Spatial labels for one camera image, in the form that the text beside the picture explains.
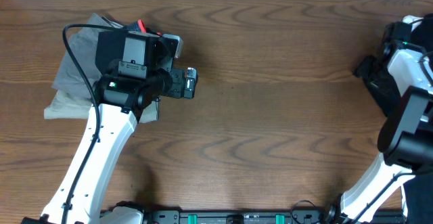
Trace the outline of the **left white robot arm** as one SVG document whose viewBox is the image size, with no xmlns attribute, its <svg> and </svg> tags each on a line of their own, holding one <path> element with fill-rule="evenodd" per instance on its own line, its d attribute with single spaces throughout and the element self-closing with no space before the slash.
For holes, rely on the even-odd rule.
<svg viewBox="0 0 433 224">
<path fill-rule="evenodd" d="M 159 97 L 194 97 L 197 71 L 173 68 L 183 41 L 177 35 L 107 28 L 99 33 L 95 65 L 101 78 L 89 86 L 87 128 L 58 191 L 38 219 L 23 223 L 145 223 L 141 207 L 102 202 L 118 157 L 142 112 Z"/>
</svg>

